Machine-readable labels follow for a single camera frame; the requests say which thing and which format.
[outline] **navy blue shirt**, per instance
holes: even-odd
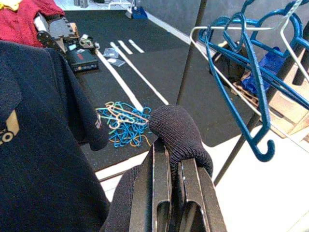
[[[0,231],[99,231],[109,203],[78,142],[108,129],[64,58],[0,41]]]

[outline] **pile of hangers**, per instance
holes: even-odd
[[[268,132],[268,130],[270,129],[270,126],[273,126],[277,130],[279,130],[282,134],[284,134],[286,137],[291,139],[298,146],[300,145],[298,142],[294,141],[287,133],[282,131],[280,128],[278,128],[276,125],[274,125],[270,121],[269,108],[268,108],[266,93],[265,93],[264,86],[263,86],[264,85],[263,80],[266,81],[268,84],[270,84],[272,87],[276,88],[281,93],[283,93],[288,98],[299,103],[301,106],[303,106],[307,110],[309,110],[309,102],[308,100],[303,98],[300,94],[298,94],[295,90],[289,87],[286,83],[284,83],[280,78],[274,75],[272,72],[259,66],[258,60],[256,58],[256,55],[253,49],[253,45],[256,45],[268,52],[273,52],[274,54],[277,54],[283,58],[292,56],[292,58],[294,59],[295,63],[298,65],[298,68],[303,74],[303,76],[306,78],[307,81],[309,81],[309,75],[307,71],[305,70],[305,68],[299,61],[297,55],[293,51],[293,49],[295,49],[298,46],[301,46],[309,50],[309,42],[303,38],[303,24],[300,18],[298,17],[298,15],[295,14],[295,10],[299,6],[302,6],[308,3],[309,0],[296,0],[296,1],[290,2],[286,5],[284,9],[272,11],[268,13],[267,15],[263,16],[259,20],[247,19],[245,16],[246,8],[248,7],[248,5],[250,5],[253,2],[254,0],[246,0],[241,11],[234,14],[231,18],[227,16],[222,16],[216,19],[208,27],[193,28],[190,34],[190,38],[191,38],[193,45],[199,50],[199,52],[209,62],[211,73],[215,77],[219,90],[221,91],[226,104],[228,105],[231,113],[233,114],[238,126],[240,127],[242,131],[242,134],[245,136],[246,140],[248,141],[255,156],[260,161],[266,162],[266,161],[271,160],[272,157],[274,156],[275,144],[272,140],[269,140],[267,143],[268,150],[267,150],[267,153],[265,154],[262,154],[262,152],[257,147],[257,144],[262,140],[262,138]],[[266,19],[276,16],[276,15],[281,15],[281,20],[276,27],[273,27],[273,28],[261,27],[263,22],[265,22]],[[293,28],[294,28],[294,36],[290,43],[288,43],[284,35],[284,30],[286,29],[286,26],[288,25],[289,22],[292,23]],[[230,24],[240,24],[241,27],[229,27]],[[211,42],[214,30],[218,30],[218,29],[221,29],[221,30],[223,29],[223,37],[228,42],[229,46],[232,48],[232,51],[222,48]],[[230,29],[231,30],[241,30],[241,36],[239,39],[239,43],[236,43],[231,39],[230,35],[228,34],[228,30]],[[274,29],[280,29],[280,36],[286,46],[286,50],[284,52],[271,48],[267,46],[266,44],[262,43],[261,41],[258,41],[256,38],[259,31],[274,30]],[[197,42],[194,41],[193,33],[195,30],[201,30],[199,32],[199,40],[205,43],[207,54],[205,54],[201,50],[201,48],[198,46]],[[251,37],[249,37],[247,34],[247,31],[249,30],[253,31]],[[248,53],[248,57],[244,57],[239,54],[239,51],[242,49],[243,45],[245,45],[245,48]],[[257,83],[257,97],[259,99],[259,106],[258,106],[259,110],[257,110],[250,102],[248,102],[248,100],[242,95],[242,93],[240,93],[233,86],[233,84],[230,83],[229,80],[217,69],[217,67],[213,63],[213,60],[211,59],[211,49],[216,50],[217,52],[223,54],[227,58],[235,61],[237,64],[243,66],[244,68],[252,72],[255,78],[255,81]],[[262,122],[263,122],[262,128],[259,130],[259,132],[254,137],[250,135],[250,131],[248,130],[245,122],[241,118],[234,104],[230,100],[230,97],[228,93],[226,92],[219,76],[239,95],[239,97],[256,114],[258,114],[262,118]]]
[[[114,147],[124,147],[130,144],[133,147],[141,146],[143,138],[151,146],[145,130],[148,128],[151,109],[145,107],[143,111],[123,102],[108,102],[105,108],[97,108],[100,117],[107,120],[111,131],[109,140]]]

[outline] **sock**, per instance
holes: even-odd
[[[177,175],[177,166],[181,160],[192,158],[212,176],[211,157],[202,145],[202,138],[194,120],[185,109],[179,105],[165,105],[154,110],[149,128],[162,139],[169,151],[172,177]]]

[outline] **red cloth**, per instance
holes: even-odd
[[[33,22],[38,12],[45,16],[65,15],[53,0],[22,0],[17,12],[0,10],[0,40],[42,47]]]

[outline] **gray wall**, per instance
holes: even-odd
[[[246,17],[259,19],[272,10],[284,8],[290,1],[291,0],[257,0],[248,6]],[[240,11],[244,2],[245,0],[208,0],[202,25],[206,26],[223,15],[232,16],[234,13]],[[200,0],[142,0],[142,5],[152,15],[178,30],[189,34],[197,18]],[[296,13],[303,20],[303,24],[306,24],[309,21],[309,3],[299,7]],[[265,26],[274,25],[274,23],[278,22],[278,19],[278,17],[275,17],[274,19],[268,20]],[[292,37],[293,30],[291,25],[288,26],[285,34],[288,39]],[[237,40],[239,35],[234,33],[232,37]],[[283,42],[279,38],[278,31],[259,32],[257,38],[269,46],[279,46],[280,49],[283,49]],[[222,41],[222,32],[215,32],[213,42],[220,43]],[[259,57],[263,55],[263,51],[257,51],[257,53]]]

